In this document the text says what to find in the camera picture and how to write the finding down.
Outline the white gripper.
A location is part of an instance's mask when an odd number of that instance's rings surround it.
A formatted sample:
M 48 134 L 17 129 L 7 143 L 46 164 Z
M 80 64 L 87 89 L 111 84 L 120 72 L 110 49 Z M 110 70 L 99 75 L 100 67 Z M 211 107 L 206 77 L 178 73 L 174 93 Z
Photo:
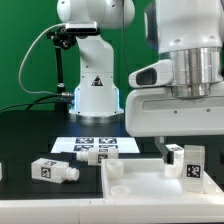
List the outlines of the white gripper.
M 224 134 L 224 85 L 198 99 L 174 98 L 169 88 L 134 90 L 126 100 L 125 126 L 133 137 L 155 137 L 164 163 L 172 165 L 174 152 L 164 137 Z

